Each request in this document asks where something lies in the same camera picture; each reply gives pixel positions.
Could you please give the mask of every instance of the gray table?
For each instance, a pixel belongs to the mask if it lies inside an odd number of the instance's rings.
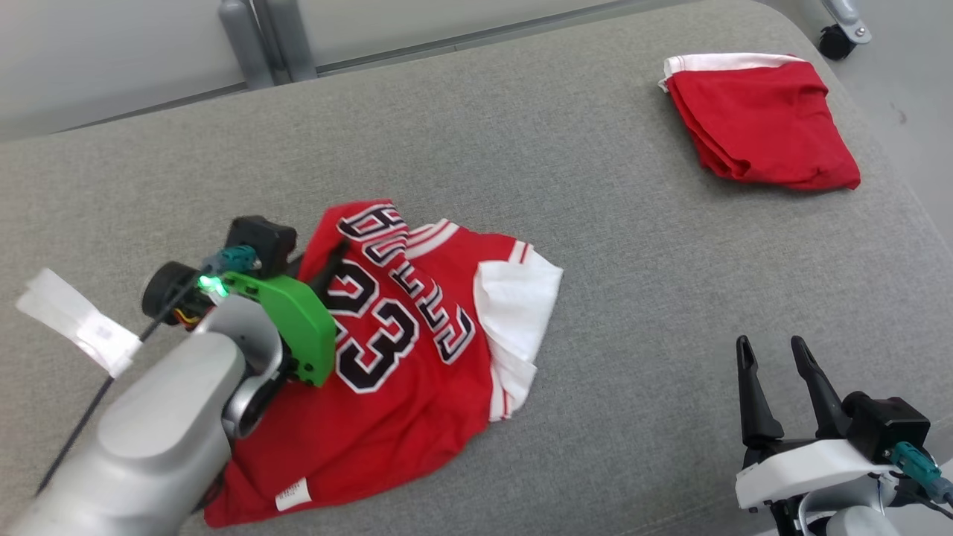
[[[815,63],[863,184],[826,195],[699,169],[656,86],[666,56]],[[527,405],[437,474],[358,504],[220,534],[740,534],[734,339],[752,338],[789,436],[814,424],[788,339],[842,395],[902,396],[953,454],[953,259],[803,35],[749,2],[659,10],[0,146],[0,524],[102,372],[16,312],[42,266],[139,329],[143,280],[196,262],[233,216],[306,237],[390,196],[532,242],[565,277]],[[182,337],[162,330],[112,395]],[[208,529],[192,519],[183,532]]]

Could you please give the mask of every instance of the black cable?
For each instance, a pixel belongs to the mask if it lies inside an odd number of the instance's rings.
[[[188,284],[184,285],[181,289],[179,289],[178,293],[176,293],[175,296],[171,300],[169,300],[168,303],[166,303],[166,306],[162,308],[159,314],[156,315],[154,319],[152,319],[152,322],[139,335],[140,342],[145,342],[146,339],[148,339],[152,335],[152,333],[155,332],[155,329],[158,328],[159,324],[162,323],[162,319],[167,317],[169,313],[172,312],[172,309],[175,308],[178,302],[181,301],[185,297],[185,295],[189,294],[189,291],[191,291],[195,287],[195,284],[198,282],[198,279],[202,277],[203,275],[205,275],[207,271],[208,271],[207,269],[199,271],[189,281]],[[86,424],[90,421],[90,418],[92,417],[92,413],[96,410],[96,407],[99,405],[100,402],[103,401],[103,397],[106,396],[106,392],[110,390],[110,387],[112,386],[112,382],[114,380],[115,378],[113,378],[112,376],[109,376],[106,378],[106,381],[103,381],[103,384],[100,385],[99,391],[96,392],[96,396],[92,397],[92,401],[90,401],[90,405],[86,407],[86,411],[83,413],[83,416],[79,418],[79,421],[76,423],[76,426],[73,427],[72,432],[70,433],[70,436],[66,439],[66,442],[63,443],[63,446],[60,448],[59,453],[56,454],[56,459],[53,460],[53,463],[50,464],[50,468],[47,469],[47,474],[43,475],[43,480],[40,481],[40,485],[36,488],[36,493],[33,494],[33,497],[36,497],[37,495],[39,495],[40,492],[43,491],[43,489],[47,486],[47,484],[50,483],[50,480],[52,480],[53,475],[56,474],[56,469],[59,468],[60,464],[63,463],[63,460],[66,458],[66,455],[70,452],[70,449],[72,449],[72,444],[76,443],[76,440],[79,439],[79,434],[83,432],[83,428],[85,428]]]
[[[929,508],[929,509],[931,509],[931,510],[940,512],[940,513],[942,513],[944,516],[946,516],[947,518],[953,520],[953,512],[948,511],[946,508],[943,508],[943,507],[934,505],[933,502],[930,501],[929,499],[925,499],[925,498],[921,497],[920,495],[917,495],[916,493],[913,493],[913,492],[908,491],[908,490],[906,490],[906,489],[902,489],[900,486],[896,486],[896,487],[894,487],[894,489],[897,491],[897,493],[903,494],[903,495],[907,496],[908,498],[910,498],[910,499],[916,501],[917,503],[920,503],[921,505],[924,505],[924,506],[926,506],[927,508]]]

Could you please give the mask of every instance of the black wheel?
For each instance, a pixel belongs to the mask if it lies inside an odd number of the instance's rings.
[[[166,262],[159,271],[152,276],[146,291],[142,293],[142,312],[150,319],[155,319],[162,312],[166,303],[175,297],[182,285],[189,284],[198,270],[186,266],[181,262]],[[178,320],[169,313],[162,321],[168,325],[176,325]]]
[[[843,28],[840,26],[835,24],[821,30],[821,42],[818,44],[818,50],[825,57],[841,60],[850,55],[855,47],[857,47],[857,43],[848,39],[847,34],[843,32]]]

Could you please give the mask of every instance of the white paper tag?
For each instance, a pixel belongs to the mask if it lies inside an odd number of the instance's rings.
[[[301,479],[288,489],[278,493],[274,497],[274,505],[279,512],[298,505],[304,505],[311,501],[311,494],[308,493],[308,479]]]
[[[132,354],[142,345],[139,338],[100,313],[52,270],[44,268],[27,286],[30,290],[16,302],[17,309],[72,340],[113,378],[132,364]]]

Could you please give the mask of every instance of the clothing tag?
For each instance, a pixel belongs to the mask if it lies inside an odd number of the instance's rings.
[[[274,497],[274,505],[278,508],[279,512],[298,505],[304,505],[310,501],[311,494],[308,493],[307,479],[301,479],[295,482],[291,487],[278,493],[278,495]]]
[[[27,283],[16,308],[47,324],[99,363],[113,378],[132,364],[139,338],[100,313],[88,299],[49,268]]]

